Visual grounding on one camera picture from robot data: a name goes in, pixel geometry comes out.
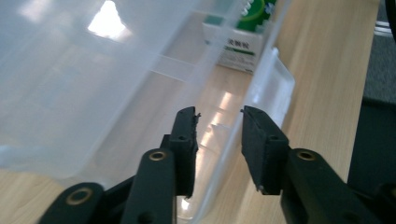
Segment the transparent plastic box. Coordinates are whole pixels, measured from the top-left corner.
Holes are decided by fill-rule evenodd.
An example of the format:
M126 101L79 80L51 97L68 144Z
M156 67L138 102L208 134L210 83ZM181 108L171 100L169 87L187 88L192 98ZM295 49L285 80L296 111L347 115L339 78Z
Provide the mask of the transparent plastic box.
M290 0L266 24L254 76L215 66L244 3L228 0L21 0L0 3L0 166L109 188L195 105L197 171L180 222L197 222L240 149L243 105L280 126L294 79L277 57ZM202 22L224 18L207 45Z

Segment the wooden table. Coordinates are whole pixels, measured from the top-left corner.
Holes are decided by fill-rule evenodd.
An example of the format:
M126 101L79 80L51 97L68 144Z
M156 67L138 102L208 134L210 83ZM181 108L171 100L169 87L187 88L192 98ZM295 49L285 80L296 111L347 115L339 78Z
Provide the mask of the wooden table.
M361 108L379 0L293 0L277 40L296 86L283 131L320 153L344 180ZM0 223L35 223L63 190L32 174L0 172ZM282 223L279 197L261 196L240 156L203 223Z

